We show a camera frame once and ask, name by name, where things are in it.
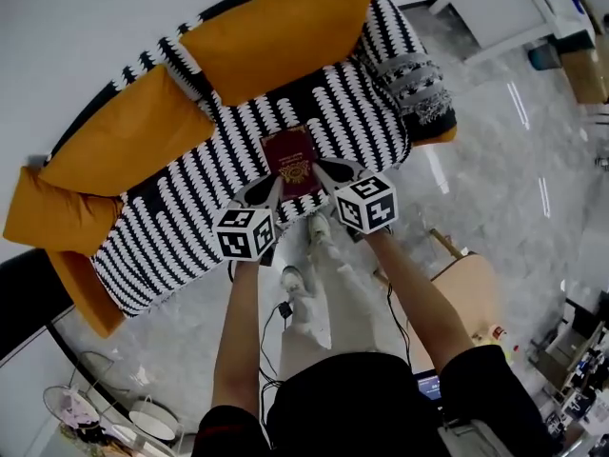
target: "black wire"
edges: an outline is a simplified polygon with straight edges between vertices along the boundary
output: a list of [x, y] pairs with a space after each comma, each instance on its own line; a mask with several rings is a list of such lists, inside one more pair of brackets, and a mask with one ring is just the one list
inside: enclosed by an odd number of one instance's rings
[[235, 282], [235, 278], [232, 274], [232, 261], [228, 261], [228, 279], [231, 283]]
[[[230, 279], [231, 283], [235, 282], [235, 278], [234, 278], [233, 273], [232, 273], [232, 261], [228, 262], [228, 279]], [[275, 376], [277, 376], [277, 371], [275, 370], [273, 365], [270, 363], [270, 360], [268, 359], [268, 356], [266, 355], [264, 344], [265, 344], [265, 337], [266, 337], [266, 328], [268, 327], [268, 324], [270, 323], [271, 319], [273, 318], [273, 315], [275, 314], [275, 311], [277, 311], [277, 309], [279, 308], [279, 305], [277, 305], [270, 312], [270, 315], [268, 315], [268, 319], [266, 320], [265, 327], [263, 328], [263, 337], [262, 337], [262, 340], [260, 341], [260, 352], [264, 355], [264, 357], [265, 357], [266, 361], [268, 362], [268, 365], [270, 366], [271, 370], [275, 373]], [[268, 428], [266, 428], [266, 420], [265, 420], [265, 392], [267, 390], [269, 390], [271, 387], [279, 387], [283, 382], [282, 381], [277, 381], [276, 379], [273, 379], [268, 374], [266, 374], [266, 372], [264, 372], [262, 368], [258, 368], [258, 371], [260, 372], [260, 374], [263, 376], [263, 378], [266, 381], [265, 385], [263, 386], [263, 388], [262, 388], [262, 390], [260, 392], [260, 410], [261, 410], [260, 423], [263, 425], [263, 428], [265, 429], [266, 435], [268, 436], [268, 438], [270, 440], [270, 435], [268, 433]]]
[[268, 365], [270, 366], [270, 369], [273, 371], [273, 373], [275, 374], [275, 377], [277, 377], [277, 371], [275, 370], [275, 368], [273, 367], [273, 365], [270, 363], [270, 359], [268, 358], [268, 356], [266, 355], [265, 352], [265, 337], [266, 337], [266, 328], [268, 327], [268, 324], [270, 323], [271, 319], [273, 318], [273, 315], [275, 314], [275, 311], [279, 308], [279, 305], [277, 305], [271, 312], [270, 315], [268, 315], [268, 319], [266, 320], [265, 323], [265, 327], [263, 328], [263, 339], [260, 341], [260, 352], [264, 355], [266, 361], [268, 362]]
[[398, 317], [396, 316], [396, 312], [393, 310], [393, 304], [391, 303], [391, 294], [393, 293], [393, 287], [389, 285], [389, 289], [387, 290], [387, 304], [389, 305], [389, 309], [391, 310], [391, 315], [393, 316], [393, 321], [398, 326], [398, 330], [400, 331], [400, 335], [403, 338], [403, 342], [406, 344], [406, 361], [408, 365], [412, 368], [412, 364], [410, 363], [410, 336], [408, 332], [403, 329]]

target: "white wall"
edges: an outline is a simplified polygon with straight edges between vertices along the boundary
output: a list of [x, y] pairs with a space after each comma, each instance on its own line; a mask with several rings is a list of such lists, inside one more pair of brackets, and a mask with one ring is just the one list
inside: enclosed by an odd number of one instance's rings
[[66, 385], [74, 365], [47, 331], [0, 367], [0, 455], [36, 457], [57, 428], [42, 400]]
[[[27, 157], [47, 153], [126, 63], [219, 1], [0, 0], [0, 226]], [[0, 239], [0, 262], [27, 248]]]

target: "patterned blanket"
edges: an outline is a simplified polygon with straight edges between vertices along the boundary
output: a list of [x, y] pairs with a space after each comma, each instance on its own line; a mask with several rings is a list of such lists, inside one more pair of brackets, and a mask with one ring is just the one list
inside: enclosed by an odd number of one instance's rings
[[[180, 32], [188, 29], [184, 25]], [[350, 159], [381, 171], [407, 157], [413, 128], [424, 138], [454, 122], [439, 70], [389, 0], [372, 1], [358, 47], [347, 60], [239, 107], [223, 106], [215, 91], [199, 86], [200, 69], [185, 50], [172, 43], [161, 51], [171, 54], [172, 70], [216, 130], [122, 195], [121, 215], [91, 258], [128, 317], [221, 262], [211, 226], [239, 189], [269, 173], [261, 137], [308, 124], [321, 157]], [[147, 54], [147, 59], [154, 58]], [[279, 222], [293, 222], [326, 202], [323, 192], [285, 202]]]

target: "passport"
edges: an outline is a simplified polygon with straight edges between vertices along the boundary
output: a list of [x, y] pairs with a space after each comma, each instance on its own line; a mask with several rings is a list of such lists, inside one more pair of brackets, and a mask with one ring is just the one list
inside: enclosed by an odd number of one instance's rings
[[293, 200], [322, 188], [313, 174], [318, 156], [306, 125], [281, 130], [261, 139], [271, 174], [284, 178], [282, 201]]

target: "yellow pillow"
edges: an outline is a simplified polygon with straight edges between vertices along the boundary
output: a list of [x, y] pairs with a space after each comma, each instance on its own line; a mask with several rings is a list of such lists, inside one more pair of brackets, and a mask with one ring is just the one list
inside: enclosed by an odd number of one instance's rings
[[205, 142], [213, 130], [167, 70], [157, 66], [101, 107], [40, 178], [63, 189], [116, 196]]
[[10, 203], [4, 238], [50, 250], [91, 256], [108, 236], [121, 202], [59, 189], [21, 168]]
[[125, 321], [125, 315], [110, 298], [91, 262], [74, 252], [47, 250], [47, 256], [87, 323], [107, 339]]
[[203, 22], [180, 42], [223, 105], [237, 106], [343, 61], [370, 0], [252, 0]]

